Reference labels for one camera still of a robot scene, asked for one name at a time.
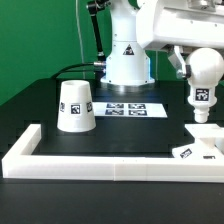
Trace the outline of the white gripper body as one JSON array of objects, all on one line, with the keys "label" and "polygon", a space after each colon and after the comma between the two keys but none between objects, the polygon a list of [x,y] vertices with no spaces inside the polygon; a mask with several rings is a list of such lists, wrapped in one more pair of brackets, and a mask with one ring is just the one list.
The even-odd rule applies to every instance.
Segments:
[{"label": "white gripper body", "polygon": [[224,48],[224,6],[193,0],[143,0],[136,15],[136,37],[145,50],[168,45]]}]

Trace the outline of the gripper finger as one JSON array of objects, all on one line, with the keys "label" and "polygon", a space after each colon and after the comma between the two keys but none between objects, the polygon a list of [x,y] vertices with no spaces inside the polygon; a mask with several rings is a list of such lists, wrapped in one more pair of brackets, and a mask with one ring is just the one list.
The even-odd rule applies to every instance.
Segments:
[{"label": "gripper finger", "polygon": [[186,64],[182,53],[183,48],[181,46],[173,46],[168,53],[168,59],[176,70],[176,77],[188,79],[191,76],[191,68]]}]

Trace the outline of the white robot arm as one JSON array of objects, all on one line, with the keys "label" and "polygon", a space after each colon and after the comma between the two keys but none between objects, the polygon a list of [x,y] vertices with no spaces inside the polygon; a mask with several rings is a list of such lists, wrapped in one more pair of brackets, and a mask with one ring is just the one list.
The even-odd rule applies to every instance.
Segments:
[{"label": "white robot arm", "polygon": [[[112,51],[103,53],[97,13],[108,8]],[[91,16],[98,59],[106,63],[101,83],[120,91],[136,91],[154,82],[146,52],[163,51],[180,79],[191,76],[184,56],[197,48],[224,48],[222,0],[92,0]]]}]

